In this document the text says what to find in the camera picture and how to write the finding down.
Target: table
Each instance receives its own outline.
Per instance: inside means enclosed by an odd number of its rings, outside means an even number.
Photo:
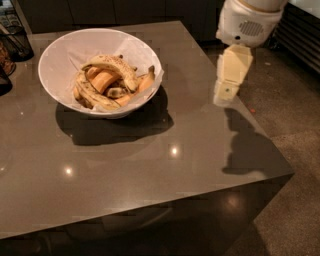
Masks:
[[[165,71],[153,100],[119,120],[50,98],[37,64],[66,32],[30,35],[35,57],[0,98],[0,238],[292,175],[238,98],[212,104],[216,67],[181,22],[115,29],[150,45]]]

